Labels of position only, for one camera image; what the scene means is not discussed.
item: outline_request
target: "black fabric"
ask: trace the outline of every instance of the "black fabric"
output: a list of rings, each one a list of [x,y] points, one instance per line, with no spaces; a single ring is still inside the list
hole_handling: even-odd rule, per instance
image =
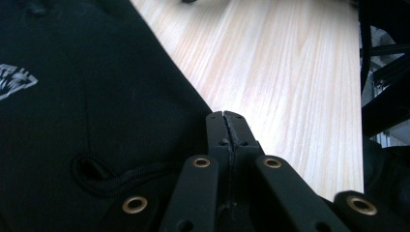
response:
[[[410,147],[382,149],[363,138],[365,194],[382,202],[399,217],[410,217]]]
[[[96,231],[98,232],[157,232],[167,204],[176,185],[178,175],[168,175],[132,189],[120,195],[105,212]],[[123,211],[124,202],[130,197],[142,196],[147,199],[147,207],[135,215]]]
[[[37,2],[44,14],[0,1],[0,65],[38,81],[12,93],[22,74],[2,66],[0,216],[12,231],[93,231],[114,198],[82,188],[73,159],[118,175],[183,161],[211,110],[129,1]]]

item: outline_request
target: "white logo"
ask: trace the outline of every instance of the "white logo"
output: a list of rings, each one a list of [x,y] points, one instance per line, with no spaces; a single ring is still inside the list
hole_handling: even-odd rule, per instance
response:
[[[21,89],[27,89],[37,83],[36,77],[17,70],[16,66],[0,64],[0,101]]]

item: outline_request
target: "wooden table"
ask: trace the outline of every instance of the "wooden table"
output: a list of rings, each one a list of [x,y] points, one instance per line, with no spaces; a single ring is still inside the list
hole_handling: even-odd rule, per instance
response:
[[[363,191],[357,11],[339,0],[132,0],[214,111],[319,195]]]

